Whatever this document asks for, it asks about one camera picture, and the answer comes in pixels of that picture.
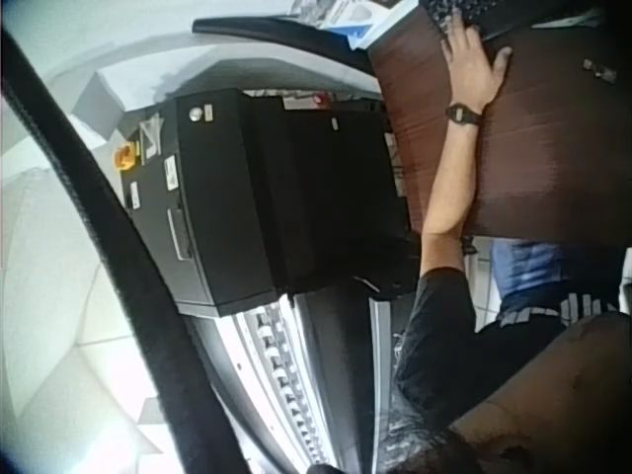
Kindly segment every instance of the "person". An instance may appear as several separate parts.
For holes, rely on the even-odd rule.
[[[475,333],[460,238],[475,194],[480,119],[512,50],[490,63],[457,10],[441,46],[449,120],[378,470],[632,472],[632,332],[618,312],[625,249],[496,240],[501,311]]]

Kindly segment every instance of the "black filing cabinet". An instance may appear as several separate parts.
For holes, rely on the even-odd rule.
[[[163,120],[161,152],[147,158],[140,146],[141,162],[122,172],[126,207],[185,314],[230,315],[279,297],[262,222],[270,202],[251,173],[261,162],[248,143],[251,100],[221,91],[148,109]]]
[[[286,111],[236,90],[144,113],[125,205],[185,314],[232,315],[362,277],[405,234],[378,115]]]

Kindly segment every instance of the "blue jeans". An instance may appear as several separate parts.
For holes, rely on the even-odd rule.
[[[494,239],[492,274],[501,299],[561,281],[593,282],[618,293],[625,248]]]

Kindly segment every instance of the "hand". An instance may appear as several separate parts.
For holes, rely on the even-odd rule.
[[[477,114],[494,100],[505,81],[510,47],[501,49],[494,65],[485,54],[475,27],[465,29],[459,10],[447,20],[447,41],[441,41],[452,85],[452,104],[464,104]]]

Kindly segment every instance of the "black keyboard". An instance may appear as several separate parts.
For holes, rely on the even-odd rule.
[[[466,25],[481,29],[484,40],[564,12],[579,0],[420,0],[434,24],[445,33],[445,18],[458,7]]]

